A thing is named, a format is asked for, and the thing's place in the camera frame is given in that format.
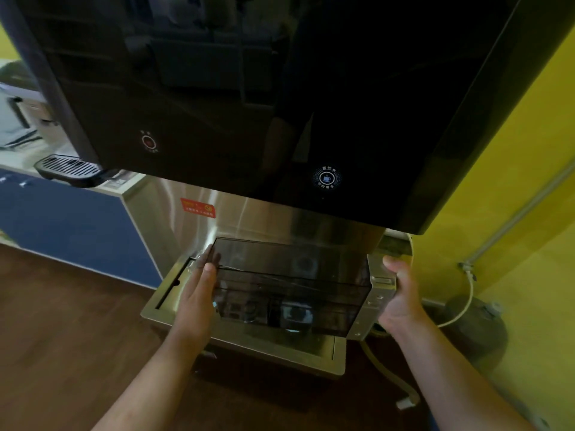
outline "hand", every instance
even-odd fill
[[[210,340],[214,314],[212,293],[216,283],[217,265],[205,263],[208,248],[197,262],[184,286],[172,329],[166,339],[180,353],[195,359]]]
[[[378,322],[385,331],[392,334],[402,325],[412,321],[425,320],[427,314],[421,305],[417,281],[411,275],[409,265],[400,259],[384,256],[384,266],[397,275],[397,292],[389,301]]]

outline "coffee machine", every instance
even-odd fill
[[[340,375],[393,296],[379,253],[409,253],[575,0],[0,0],[0,18],[81,158],[159,177],[183,253],[143,316],[170,325],[212,244],[213,344]]]

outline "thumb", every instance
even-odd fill
[[[384,266],[397,275],[402,287],[407,289],[413,287],[414,280],[411,276],[411,267],[404,260],[384,256]]]
[[[202,300],[212,302],[212,292],[216,285],[217,269],[212,263],[206,263],[202,276],[199,278],[198,286],[194,295]]]

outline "stainless steel drip tray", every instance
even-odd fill
[[[143,318],[166,329],[172,326],[196,255],[180,257],[142,310]],[[342,337],[229,321],[216,313],[211,344],[324,377],[339,377],[345,371],[346,339]]]

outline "person's left hand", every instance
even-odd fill
[[[166,339],[167,342],[176,344],[182,353],[192,359],[195,359],[210,340],[214,314],[212,292],[217,275],[216,266],[205,263],[210,249],[198,260],[198,267],[184,286],[174,325]]]

